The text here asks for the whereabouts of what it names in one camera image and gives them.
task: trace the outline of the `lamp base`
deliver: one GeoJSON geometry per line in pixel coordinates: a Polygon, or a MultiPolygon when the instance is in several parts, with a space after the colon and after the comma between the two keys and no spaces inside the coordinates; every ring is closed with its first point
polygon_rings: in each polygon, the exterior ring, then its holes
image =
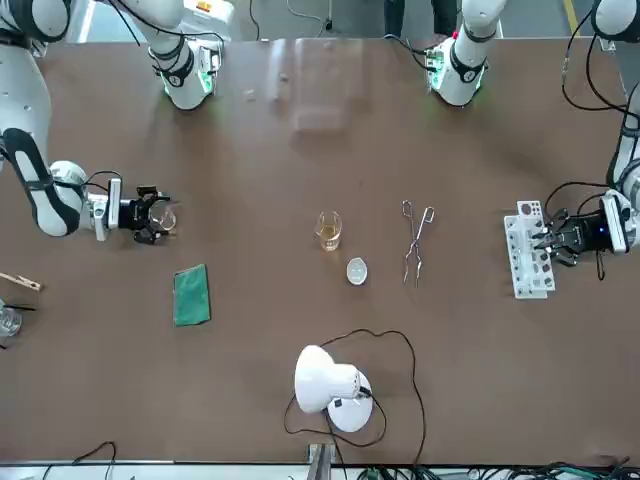
{"type": "MultiPolygon", "coordinates": [[[[360,386],[371,391],[371,384],[364,374],[360,373],[360,386]]],[[[373,398],[354,399],[335,398],[327,406],[333,424],[343,432],[357,432],[364,427],[373,411],[373,398]]]]}

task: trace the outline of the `amber liquid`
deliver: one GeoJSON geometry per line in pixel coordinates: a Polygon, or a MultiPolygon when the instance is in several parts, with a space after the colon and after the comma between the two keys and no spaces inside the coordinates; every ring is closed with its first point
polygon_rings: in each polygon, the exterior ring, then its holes
{"type": "Polygon", "coordinates": [[[327,252],[333,252],[340,245],[340,236],[333,225],[323,225],[318,236],[320,245],[327,252]]]}

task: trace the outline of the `wooden clothespin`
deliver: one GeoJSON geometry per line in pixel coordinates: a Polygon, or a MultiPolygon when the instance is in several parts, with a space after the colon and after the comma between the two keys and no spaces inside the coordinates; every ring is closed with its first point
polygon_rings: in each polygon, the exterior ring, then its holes
{"type": "Polygon", "coordinates": [[[0,273],[0,278],[4,278],[5,280],[9,280],[12,283],[15,283],[16,285],[20,285],[21,287],[25,287],[25,288],[29,288],[31,290],[35,290],[36,292],[39,292],[42,289],[42,285],[39,284],[38,282],[34,282],[33,280],[29,280],[28,278],[25,278],[23,276],[17,275],[17,276],[13,276],[13,275],[7,275],[6,273],[0,273]]]}

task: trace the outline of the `metal stand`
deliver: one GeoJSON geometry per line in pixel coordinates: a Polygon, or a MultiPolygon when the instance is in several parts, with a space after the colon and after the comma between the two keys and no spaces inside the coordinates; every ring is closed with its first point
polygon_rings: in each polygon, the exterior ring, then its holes
{"type": "Polygon", "coordinates": [[[309,445],[311,467],[307,480],[331,480],[331,461],[335,455],[335,447],[331,444],[309,445]]]}
{"type": "Polygon", "coordinates": [[[518,202],[518,215],[504,217],[513,294],[517,299],[544,299],[554,291],[551,256],[536,249],[534,235],[545,228],[540,202],[518,202]]]}
{"type": "Polygon", "coordinates": [[[605,40],[604,38],[600,38],[600,49],[603,52],[615,52],[616,44],[613,40],[605,40]]]}

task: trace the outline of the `small glass beaker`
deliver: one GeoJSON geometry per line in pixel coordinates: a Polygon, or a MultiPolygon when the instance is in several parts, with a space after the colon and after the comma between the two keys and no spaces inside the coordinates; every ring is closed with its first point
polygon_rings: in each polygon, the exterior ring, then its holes
{"type": "Polygon", "coordinates": [[[333,252],[340,245],[342,219],[336,212],[322,212],[316,223],[316,236],[320,246],[327,252],[333,252]]]}
{"type": "Polygon", "coordinates": [[[167,232],[173,230],[177,222],[173,208],[164,200],[158,200],[151,205],[149,208],[149,220],[167,232]]]}
{"type": "Polygon", "coordinates": [[[13,308],[0,307],[0,337],[13,337],[22,326],[22,315],[13,308]]]}

